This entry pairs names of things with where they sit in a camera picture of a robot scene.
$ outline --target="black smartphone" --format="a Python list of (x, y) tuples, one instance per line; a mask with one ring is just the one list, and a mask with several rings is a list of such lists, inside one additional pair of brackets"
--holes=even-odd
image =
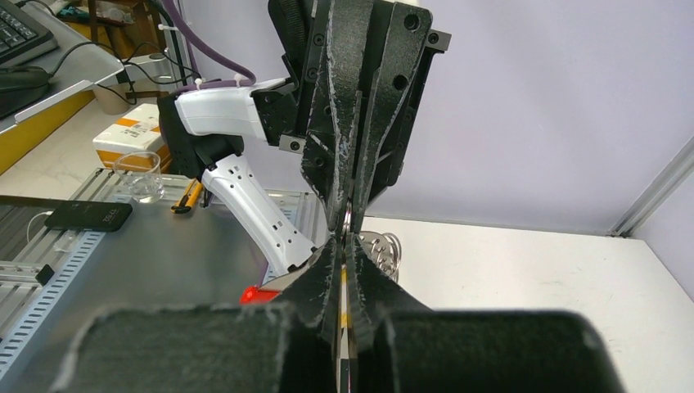
[(49, 229), (115, 232), (133, 207), (128, 203), (64, 201), (46, 219)]

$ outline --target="black cable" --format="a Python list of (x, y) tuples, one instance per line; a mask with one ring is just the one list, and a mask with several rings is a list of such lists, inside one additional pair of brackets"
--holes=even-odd
[(41, 4), (42, 6), (44, 6), (48, 10), (48, 12), (51, 13), (51, 15), (56, 16), (56, 13), (53, 12), (53, 10), (48, 6), (48, 4), (46, 4), (45, 2), (42, 2), (41, 0), (22, 0), (21, 2), (16, 2), (15, 5), (19, 8), (22, 8), (23, 6), (26, 5), (27, 2), (36, 2), (38, 4)]
[(96, 43), (96, 42), (93, 42), (93, 41), (85, 41), (85, 42), (83, 42), (83, 43), (78, 43), (77, 45), (75, 45), (75, 46), (71, 47), (70, 49), (68, 49), (67, 52), (65, 52), (65, 54), (63, 55), (63, 57), (61, 57), (61, 59), (58, 61), (58, 64), (56, 65), (56, 68), (55, 68), (55, 69), (53, 70), (53, 72), (51, 72), (49, 75), (50, 75), (51, 77), (56, 76), (58, 70), (62, 67), (63, 63), (65, 62), (65, 59), (66, 59), (72, 52), (74, 52), (75, 50), (77, 50), (78, 48), (84, 47), (84, 46), (87, 46), (87, 45), (97, 45), (97, 46), (99, 46), (99, 47), (105, 47), (106, 49), (111, 50), (111, 51), (114, 53), (114, 55), (116, 55), (116, 56), (118, 57), (118, 60), (119, 60), (119, 61), (120, 61), (120, 59), (122, 59), (122, 57), (118, 54), (118, 52), (116, 52), (115, 49), (112, 48), (112, 47), (110, 47), (109, 45), (106, 45), (106, 44), (104, 44), (104, 43)]
[(150, 80), (150, 82), (152, 82), (153, 84), (161, 84), (161, 85), (166, 85), (166, 84), (179, 84), (179, 83), (181, 83), (183, 80), (188, 79), (188, 78), (190, 78), (191, 76), (193, 76), (193, 75), (184, 75), (181, 79), (172, 80), (171, 82), (158, 82), (158, 81), (154, 80), (154, 79), (147, 73), (147, 71), (145, 71), (145, 69), (142, 68), (142, 66), (139, 65), (139, 64), (137, 64), (137, 63), (133, 63), (133, 62), (131, 62), (131, 61), (128, 61), (128, 62), (124, 62), (123, 65), (124, 65), (124, 66), (133, 66), (133, 67), (135, 67), (135, 68), (138, 68), (140, 71), (142, 71), (142, 73), (143, 73), (143, 74)]
[[(162, 18), (166, 21), (166, 24), (169, 26), (174, 26), (174, 21), (171, 20), (171, 16), (169, 16), (169, 13), (166, 12), (166, 10), (159, 4), (158, 1), (156, 0), (147, 0), (147, 3), (152, 5), (157, 12), (161, 15)], [(173, 44), (173, 51), (174, 54), (176, 55), (176, 61), (178, 65), (178, 72), (181, 74), (181, 77), (183, 77), (186, 72), (185, 68), (183, 66), (183, 58), (181, 57), (181, 46), (178, 43), (178, 35), (176, 34), (175, 31), (170, 30), (169, 33), (171, 34), (171, 43)], [(187, 86), (187, 82), (184, 80), (183, 81), (183, 86)]]
[[(106, 87), (106, 86), (104, 86), (104, 85), (101, 85), (101, 84), (98, 84), (97, 86), (100, 87), (100, 88), (103, 88), (103, 89), (105, 89), (105, 90), (108, 90), (108, 91), (111, 92), (111, 93), (114, 93), (118, 98), (120, 98), (121, 100), (127, 102), (128, 105), (137, 105), (137, 96), (135, 96), (135, 102), (130, 102), (130, 101), (128, 101), (127, 93), (126, 93), (126, 97), (123, 97), (123, 96), (121, 96), (118, 92), (116, 92), (116, 91), (115, 91), (114, 89), (112, 89), (112, 88), (108, 88), (108, 87)], [(132, 85), (130, 86), (130, 92), (131, 92), (131, 93), (135, 93), (135, 92), (133, 91), (133, 86), (132, 86)]]
[(167, 55), (164, 51), (162, 51), (161, 48), (160, 48), (159, 46), (157, 46), (155, 43), (151, 43), (151, 42), (149, 42), (149, 41), (145, 41), (145, 42), (140, 43), (139, 45), (137, 45), (137, 46), (135, 47), (135, 50), (133, 51), (133, 54), (130, 55), (130, 57), (128, 57), (127, 59), (123, 60), (123, 63), (135, 64), (135, 63), (132, 63), (131, 60), (135, 57), (135, 55), (137, 54), (137, 51), (139, 51), (140, 48), (144, 47), (145, 45), (149, 45), (150, 47), (153, 47), (154, 49), (157, 50), (157, 52), (159, 52), (162, 56), (164, 56), (164, 57), (166, 58), (166, 60), (171, 61), (171, 62), (174, 63), (176, 66), (178, 66), (178, 67), (182, 70), (181, 79), (183, 79), (184, 77), (186, 77), (186, 72), (185, 72), (186, 70), (191, 71), (191, 75), (189, 75), (188, 77), (186, 77), (186, 79), (189, 78), (189, 77), (192, 77), (192, 76), (195, 76), (195, 77), (197, 77), (197, 78), (200, 78), (200, 77), (201, 77), (201, 76), (200, 76), (200, 73), (198, 73), (197, 71), (193, 70), (193, 69), (190, 68), (190, 67), (187, 67), (187, 66), (185, 66), (185, 65), (183, 65), (183, 64), (181, 64), (181, 63), (178, 63), (178, 62), (174, 61), (174, 59), (172, 59), (171, 57), (169, 57), (169, 55)]

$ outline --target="gray wall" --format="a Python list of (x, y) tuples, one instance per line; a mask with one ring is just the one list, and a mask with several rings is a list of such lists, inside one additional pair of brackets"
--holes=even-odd
[[(265, 1), (184, 3), (219, 51), (286, 75)], [(692, 0), (421, 4), (453, 42), (372, 213), (606, 233), (694, 135)], [(298, 156), (252, 143), (248, 156), (266, 187), (304, 187)]]
[(634, 236), (646, 241), (694, 299), (694, 174), (689, 175)]

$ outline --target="screw hole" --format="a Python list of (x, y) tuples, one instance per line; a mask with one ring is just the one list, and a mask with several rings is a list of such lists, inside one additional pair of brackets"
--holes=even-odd
[(393, 87), (399, 92), (403, 91), (408, 86), (408, 79), (404, 75), (398, 75), (393, 79)]
[(416, 15), (405, 16), (405, 29), (414, 31), (419, 28), (419, 18)]

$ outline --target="keyboard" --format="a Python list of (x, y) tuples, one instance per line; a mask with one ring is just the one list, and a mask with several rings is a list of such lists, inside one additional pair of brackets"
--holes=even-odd
[(0, 66), (17, 66), (57, 47), (51, 30), (9, 0), (0, 0)]

